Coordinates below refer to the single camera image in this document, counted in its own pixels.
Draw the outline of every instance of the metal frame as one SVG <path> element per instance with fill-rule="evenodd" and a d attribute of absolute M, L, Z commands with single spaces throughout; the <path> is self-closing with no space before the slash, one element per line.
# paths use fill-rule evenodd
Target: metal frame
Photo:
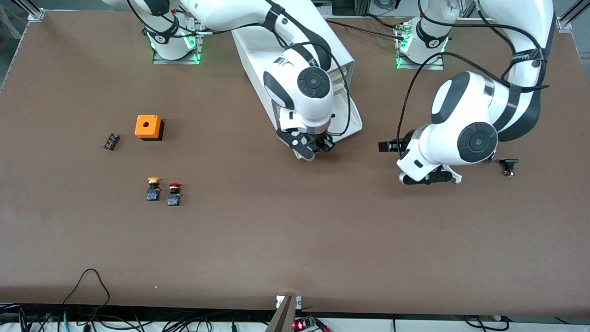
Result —
<path fill-rule="evenodd" d="M 476 11 L 477 4 L 475 0 L 459 0 L 460 17 L 471 17 Z"/>
<path fill-rule="evenodd" d="M 37 7 L 32 0 L 12 0 L 12 2 L 29 13 L 29 21 L 41 21 L 43 19 L 43 8 Z"/>
<path fill-rule="evenodd" d="M 557 18 L 557 26 L 559 32 L 571 32 L 572 22 L 576 20 L 586 9 L 590 7 L 590 0 L 579 0 L 576 1 L 568 10 Z"/>

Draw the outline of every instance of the orange box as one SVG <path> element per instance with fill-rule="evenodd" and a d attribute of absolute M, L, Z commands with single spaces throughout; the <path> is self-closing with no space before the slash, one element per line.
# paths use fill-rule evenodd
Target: orange box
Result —
<path fill-rule="evenodd" d="M 144 141 L 161 141 L 164 121 L 158 115 L 139 115 L 135 123 L 135 136 Z"/>

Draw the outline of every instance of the brown table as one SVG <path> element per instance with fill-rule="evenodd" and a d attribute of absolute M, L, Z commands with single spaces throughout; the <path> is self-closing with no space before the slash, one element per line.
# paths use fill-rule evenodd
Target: brown table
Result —
<path fill-rule="evenodd" d="M 307 163 L 276 138 L 230 34 L 198 66 L 165 66 L 140 30 L 128 12 L 30 25 L 0 95 L 1 301 L 61 302 L 94 267 L 120 305 L 271 309 L 293 292 L 317 311 L 590 317 L 590 89 L 571 35 L 555 35 L 538 125 L 500 146 L 515 177 L 479 164 L 459 185 L 406 186 L 377 152 L 414 74 L 391 40 L 334 27 L 364 128 Z M 449 51 L 503 71 L 491 31 L 453 36 Z M 403 132 L 468 69 L 445 60 L 418 79 Z M 133 135 L 140 114 L 164 119 L 163 142 Z M 148 177 L 183 184 L 182 206 L 145 201 Z M 103 300 L 95 278 L 72 298 Z"/>

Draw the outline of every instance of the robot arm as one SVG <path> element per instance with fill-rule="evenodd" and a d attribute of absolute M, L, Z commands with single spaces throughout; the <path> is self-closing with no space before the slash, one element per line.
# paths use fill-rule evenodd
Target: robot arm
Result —
<path fill-rule="evenodd" d="M 321 36 L 271 0 L 181 2 L 208 28 L 231 30 L 255 23 L 284 41 L 288 48 L 263 74 L 275 109 L 277 136 L 306 161 L 313 160 L 316 152 L 333 148 L 327 134 L 334 102 L 327 73 L 332 58 L 330 46 Z"/>
<path fill-rule="evenodd" d="M 527 87 L 541 84 L 553 27 L 551 0 L 481 0 L 496 22 L 528 32 L 507 30 L 514 44 L 509 86 L 470 71 L 446 81 L 432 104 L 432 124 L 409 133 L 401 142 L 405 150 L 397 161 L 406 184 L 461 181 L 452 165 L 471 165 L 492 156 L 498 142 L 511 141 L 529 132 L 540 112 L 540 92 Z M 393 151 L 397 141 L 380 144 Z"/>

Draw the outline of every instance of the wire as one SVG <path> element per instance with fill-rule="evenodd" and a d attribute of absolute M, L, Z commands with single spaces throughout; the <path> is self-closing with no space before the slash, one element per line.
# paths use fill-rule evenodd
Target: wire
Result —
<path fill-rule="evenodd" d="M 165 20 L 167 20 L 168 22 L 172 23 L 172 25 L 174 25 L 174 26 L 176 26 L 176 27 L 178 27 L 180 29 L 183 29 L 183 30 L 185 30 L 185 31 L 187 31 L 189 33 L 191 33 L 191 34 L 188 34 L 188 35 L 183 35 L 181 37 L 191 37 L 191 36 L 196 36 L 196 35 L 217 35 L 217 34 L 222 34 L 222 33 L 225 33 L 225 32 L 234 31 L 234 30 L 240 29 L 240 28 L 256 27 L 256 26 L 260 27 L 261 26 L 261 24 L 259 24 L 259 23 L 250 23 L 250 24 L 241 25 L 241 26 L 239 26 L 237 28 L 233 28 L 233 29 L 230 29 L 230 30 L 220 30 L 220 31 L 192 31 L 192 30 L 189 30 L 189 29 L 183 27 L 182 25 L 180 25 L 180 24 L 172 21 L 168 17 L 165 17 L 165 16 L 162 16 L 162 17 Z"/>
<path fill-rule="evenodd" d="M 250 313 L 248 313 L 248 317 L 252 318 L 255 321 L 258 321 L 259 323 L 263 323 L 264 325 L 268 326 L 267 322 L 257 319 L 256 317 L 252 316 Z"/>
<path fill-rule="evenodd" d="M 130 1 L 130 0 L 127 0 L 127 4 L 129 5 L 129 8 L 131 8 L 131 11 L 133 12 L 133 14 L 135 14 L 135 17 L 137 17 L 137 19 L 138 19 L 139 21 L 141 21 L 141 23 L 142 23 L 143 25 L 145 25 L 145 27 L 146 27 L 146 28 L 150 29 L 150 30 L 151 30 L 151 32 L 156 32 L 156 33 L 158 33 L 158 34 L 160 34 L 161 36 L 163 36 L 163 37 L 166 37 L 166 38 L 185 38 L 185 37 L 191 37 L 191 35 L 170 35 L 170 34 L 163 34 L 162 32 L 160 32 L 160 31 L 158 31 L 158 30 L 156 30 L 156 29 L 152 28 L 152 27 L 151 27 L 149 24 L 147 24 L 147 23 L 146 23 L 146 21 L 144 21 L 144 20 L 143 20 L 143 19 L 142 19 L 142 18 L 139 16 L 139 14 L 137 13 L 137 11 L 135 10 L 135 8 L 133 7 L 133 5 L 131 4 L 131 1 Z"/>
<path fill-rule="evenodd" d="M 261 27 L 261 26 L 262 26 L 262 25 L 261 25 L 261 24 L 259 24 L 259 23 L 250 23 L 250 24 L 246 24 L 246 25 L 241 25 L 241 26 L 239 26 L 239 27 L 237 27 L 237 28 L 233 28 L 233 29 L 230 29 L 230 30 L 219 30 L 219 31 L 213 31 L 211 34 L 212 34 L 212 35 L 217 35 L 217 34 L 222 34 L 222 33 L 225 33 L 225 32 L 234 31 L 234 30 L 236 30 L 236 29 L 240 29 L 240 28 L 245 28 L 245 27 Z"/>
<path fill-rule="evenodd" d="M 372 17 L 372 18 L 376 19 L 377 22 L 381 23 L 381 25 L 384 25 L 390 29 L 395 29 L 395 25 L 391 25 L 391 24 L 387 24 L 387 23 L 383 22 L 377 15 L 373 15 L 371 13 L 366 13 L 364 16 Z"/>
<path fill-rule="evenodd" d="M 342 70 L 342 67 L 338 63 L 338 60 L 336 59 L 336 57 L 334 56 L 334 54 L 332 54 L 332 52 L 330 52 L 330 50 L 328 50 L 322 44 L 314 43 L 312 41 L 306 41 L 306 42 L 303 42 L 303 43 L 291 44 L 291 45 L 285 47 L 285 49 L 295 48 L 295 47 L 300 46 L 300 45 L 316 45 L 316 46 L 321 47 L 322 49 L 324 49 L 324 51 L 326 53 L 330 54 L 330 57 L 332 58 L 332 60 L 334 60 L 334 63 L 336 64 L 336 66 L 338 67 L 338 70 L 340 71 L 340 75 L 342 76 L 342 81 L 344 82 L 344 89 L 346 90 L 346 98 L 347 98 L 347 101 L 348 101 L 348 103 L 347 103 L 348 104 L 348 120 L 346 121 L 346 126 L 345 126 L 344 130 L 341 133 L 336 134 L 336 133 L 329 132 L 328 134 L 329 135 L 332 135 L 332 136 L 342 136 L 342 135 L 344 135 L 344 133 L 346 133 L 346 131 L 348 130 L 348 127 L 350 126 L 350 116 L 352 115 L 352 110 L 350 109 L 350 91 L 348 89 L 348 83 L 346 82 L 346 79 L 344 77 L 344 71 Z"/>
<path fill-rule="evenodd" d="M 131 307 L 131 311 L 133 311 L 133 316 L 135 317 L 135 320 L 139 324 L 139 327 L 142 329 L 142 332 L 146 332 L 146 330 L 143 328 L 142 323 L 139 321 L 139 318 L 137 317 L 137 314 L 135 313 L 135 309 L 133 309 L 133 307 Z"/>
<path fill-rule="evenodd" d="M 555 319 L 557 319 L 558 321 L 560 321 L 560 322 L 564 323 L 564 324 L 567 324 L 567 325 L 569 325 L 569 324 L 570 324 L 570 323 L 566 322 L 565 320 L 563 320 L 563 319 L 560 319 L 560 318 L 558 318 L 558 317 L 554 317 L 554 318 L 555 318 Z"/>
<path fill-rule="evenodd" d="M 389 37 L 389 38 L 393 38 L 393 39 L 397 39 L 397 40 L 404 40 L 404 38 L 401 37 L 401 36 L 388 35 L 388 34 L 384 34 L 384 33 L 377 32 L 377 31 L 371 31 L 371 30 L 367 30 L 367 29 L 355 27 L 354 25 L 349 25 L 349 24 L 345 24 L 345 23 L 331 21 L 329 19 L 327 19 L 326 22 L 332 23 L 332 24 L 341 25 L 343 27 L 351 28 L 351 29 L 358 30 L 358 31 L 363 31 L 363 32 L 366 32 L 366 33 L 374 34 L 374 35 L 380 35 L 380 36 L 383 36 L 383 37 Z"/>
<path fill-rule="evenodd" d="M 484 15 L 481 13 L 481 10 L 477 11 L 477 14 L 479 15 L 479 17 L 481 18 L 481 20 L 485 23 L 485 24 L 490 24 L 487 19 L 484 17 Z M 490 25 L 490 29 L 492 31 L 494 31 L 495 34 L 498 35 L 498 37 L 502 38 L 509 46 L 510 46 L 510 50 L 512 51 L 512 53 L 516 53 L 516 50 L 514 49 L 514 44 L 512 44 L 512 42 L 510 41 L 510 39 L 508 39 L 507 36 L 503 35 L 500 31 L 498 31 L 496 28 L 492 27 Z"/>
<path fill-rule="evenodd" d="M 102 278 L 100 277 L 100 273 L 93 268 L 89 268 L 89 269 L 84 270 L 84 272 L 82 272 L 82 274 L 80 275 L 80 279 L 78 279 L 78 282 L 76 282 L 76 285 L 74 286 L 74 289 L 72 289 L 72 291 L 68 294 L 68 296 L 65 297 L 64 301 L 61 303 L 62 307 L 70 299 L 70 296 L 72 296 L 72 294 L 74 294 L 74 292 L 78 289 L 78 287 L 80 286 L 80 283 L 82 282 L 82 279 L 84 278 L 84 275 L 90 271 L 92 271 L 92 272 L 94 272 L 94 274 L 96 274 L 96 277 L 98 277 L 98 279 L 99 279 L 100 286 L 104 289 L 104 291 L 107 294 L 107 300 L 103 304 L 101 304 L 99 306 L 99 308 L 104 307 L 107 303 L 109 303 L 110 293 L 109 293 L 109 290 L 107 289 L 107 287 L 104 285 L 104 282 L 103 282 Z"/>
<path fill-rule="evenodd" d="M 475 320 L 477 320 L 477 322 L 479 323 L 479 325 L 475 325 L 471 322 L 468 321 L 469 318 L 475 318 Z M 506 323 L 506 326 L 503 328 L 495 328 L 495 327 L 489 327 L 489 326 L 485 326 L 482 321 L 481 318 L 477 315 L 467 315 L 464 317 L 465 323 L 467 323 L 467 325 L 471 326 L 471 327 L 475 327 L 475 328 L 480 328 L 482 329 L 484 332 L 486 332 L 487 330 L 490 331 L 497 331 L 497 332 L 504 332 L 506 330 L 508 330 L 510 328 L 510 323 L 507 320 L 502 320 L 504 323 Z"/>

